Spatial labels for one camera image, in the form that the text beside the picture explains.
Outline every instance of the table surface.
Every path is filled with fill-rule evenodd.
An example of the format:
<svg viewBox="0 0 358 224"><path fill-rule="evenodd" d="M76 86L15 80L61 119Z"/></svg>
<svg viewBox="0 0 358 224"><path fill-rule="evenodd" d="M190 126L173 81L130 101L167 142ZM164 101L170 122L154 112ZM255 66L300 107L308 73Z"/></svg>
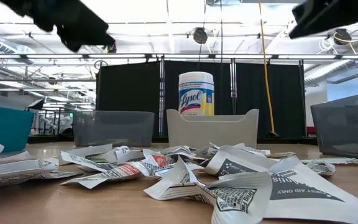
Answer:
<svg viewBox="0 0 358 224"><path fill-rule="evenodd" d="M158 144L156 147L167 147ZM56 156L60 150L73 149L73 143L60 142L27 146L39 159ZM292 151L300 159L322 156L316 146L259 144L258 149L272 153ZM76 170L76 165L60 169ZM336 166L328 180L358 197L358 166ZM61 186L65 180L32 180L0 188L0 224L89 224L89 223L211 223L213 208L192 200L158 201L142 190L156 183L135 179L104 183L92 190L82 186ZM303 220L264 220L262 223L320 223Z"/></svg>

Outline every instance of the ceiling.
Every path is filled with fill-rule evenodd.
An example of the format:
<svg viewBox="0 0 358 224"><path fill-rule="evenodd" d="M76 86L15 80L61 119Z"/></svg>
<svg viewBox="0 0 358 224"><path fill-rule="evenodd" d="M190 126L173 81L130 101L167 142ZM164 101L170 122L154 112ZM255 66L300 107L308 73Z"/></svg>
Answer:
<svg viewBox="0 0 358 224"><path fill-rule="evenodd" d="M198 54L200 45L193 38L196 27L204 27L208 41L201 46L202 54L261 54L260 13L258 1L240 3L223 0L219 5L206 7L203 0L82 0L92 11L109 24L108 34L117 41L117 53ZM296 24L291 10L303 0L273 1L263 4L265 47L267 54L343 54L349 45L327 48L323 41L329 32L290 40L288 32ZM358 39L358 24L346 27ZM70 54L55 31L46 33L33 25L29 17L20 17L0 3L0 40L23 52L35 54ZM103 53L101 46L84 46L79 54ZM114 59L108 64L143 62L140 59ZM36 60L27 66L32 78L94 78L95 60ZM55 63L65 66L53 66ZM25 74L26 67L13 60L0 60L0 65ZM96 88L92 82L63 83L78 88Z"/></svg>

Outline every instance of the teal plastic bin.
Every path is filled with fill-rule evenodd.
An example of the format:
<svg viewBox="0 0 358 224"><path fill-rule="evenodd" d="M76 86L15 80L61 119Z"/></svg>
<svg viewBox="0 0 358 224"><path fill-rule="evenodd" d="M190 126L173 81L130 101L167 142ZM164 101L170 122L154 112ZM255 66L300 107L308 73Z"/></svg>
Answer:
<svg viewBox="0 0 358 224"><path fill-rule="evenodd" d="M3 152L25 148L33 120L32 112L0 108L0 144L5 146Z"/></svg>

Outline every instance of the black backdrop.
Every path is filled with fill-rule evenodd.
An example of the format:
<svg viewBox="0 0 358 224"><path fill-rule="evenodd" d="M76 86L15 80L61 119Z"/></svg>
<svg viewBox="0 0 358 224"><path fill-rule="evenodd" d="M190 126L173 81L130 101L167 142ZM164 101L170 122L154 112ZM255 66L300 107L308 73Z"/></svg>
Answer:
<svg viewBox="0 0 358 224"><path fill-rule="evenodd" d="M96 94L96 110L153 112L153 136L159 136L159 62L101 67Z"/></svg>
<svg viewBox="0 0 358 224"><path fill-rule="evenodd" d="M231 115L231 79L230 64L224 63L221 72L220 63L200 62L176 62L165 61L165 110L178 109L179 105L179 75L186 72L208 72L214 77L215 115ZM167 113L164 111L163 135L168 136Z"/></svg>
<svg viewBox="0 0 358 224"><path fill-rule="evenodd" d="M237 63L237 114L259 109L258 138L271 131L264 65ZM306 136L303 76L297 65L269 65L268 83L275 132L283 138Z"/></svg>

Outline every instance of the gray plastic bin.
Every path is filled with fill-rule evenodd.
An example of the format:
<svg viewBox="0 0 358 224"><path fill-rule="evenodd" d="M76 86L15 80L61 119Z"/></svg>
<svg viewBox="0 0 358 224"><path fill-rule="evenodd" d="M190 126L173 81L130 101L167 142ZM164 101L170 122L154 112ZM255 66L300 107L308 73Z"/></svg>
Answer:
<svg viewBox="0 0 358 224"><path fill-rule="evenodd" d="M358 158L358 95L311 107L323 154Z"/></svg>
<svg viewBox="0 0 358 224"><path fill-rule="evenodd" d="M76 146L145 146L152 143L154 113L138 111L77 111L74 113Z"/></svg>

